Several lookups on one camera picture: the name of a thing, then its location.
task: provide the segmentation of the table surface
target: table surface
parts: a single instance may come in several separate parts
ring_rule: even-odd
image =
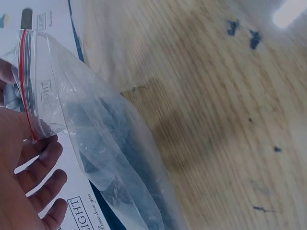
[[[84,8],[85,61],[144,117],[191,230],[307,229],[306,16],[279,29],[282,3]]]

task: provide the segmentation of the plastic bag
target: plastic bag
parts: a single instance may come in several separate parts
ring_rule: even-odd
[[[53,37],[17,34],[13,72],[34,139],[67,128],[80,168],[127,229],[187,229],[136,109]]]

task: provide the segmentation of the blue stripe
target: blue stripe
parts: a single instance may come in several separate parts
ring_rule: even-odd
[[[69,6],[69,12],[71,14],[72,30],[73,30],[73,36],[75,37],[75,42],[76,42],[76,46],[77,46],[78,56],[79,56],[79,59],[82,62],[84,62],[84,57],[83,57],[83,53],[82,53],[82,49],[81,49],[81,43],[80,43],[80,40],[79,40],[79,38],[77,36],[76,29],[75,29],[75,26],[74,26],[73,21],[72,21],[71,1],[70,0],[68,0],[68,6]]]

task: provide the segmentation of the finger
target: finger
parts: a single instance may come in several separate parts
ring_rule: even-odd
[[[42,153],[43,150],[52,142],[57,142],[58,136],[54,135],[52,137],[49,137],[45,140],[41,140],[35,144],[32,143],[30,140],[24,141],[23,150],[21,151],[21,155],[18,161],[18,166],[21,166],[25,163],[27,163],[32,158],[38,156]]]
[[[67,203],[63,199],[57,199],[51,209],[42,219],[45,230],[57,230],[60,228],[67,210]]]
[[[15,83],[12,73],[12,65],[9,62],[2,59],[0,59],[0,80],[8,84]]]
[[[46,183],[33,195],[29,196],[33,208],[40,213],[60,192],[67,181],[63,170],[55,170]]]
[[[24,193],[28,193],[42,182],[57,163],[62,150],[58,142],[50,143],[29,167],[16,174],[16,179]]]

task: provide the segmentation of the palm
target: palm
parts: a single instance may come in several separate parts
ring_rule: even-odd
[[[41,212],[59,193],[67,178],[56,170],[34,194],[25,194],[37,187],[51,171],[62,153],[57,137],[36,144],[23,141],[30,129],[22,113],[0,109],[0,226],[8,230],[56,230],[64,219],[67,204],[58,199],[43,219]],[[25,170],[14,174],[16,167],[38,158]]]

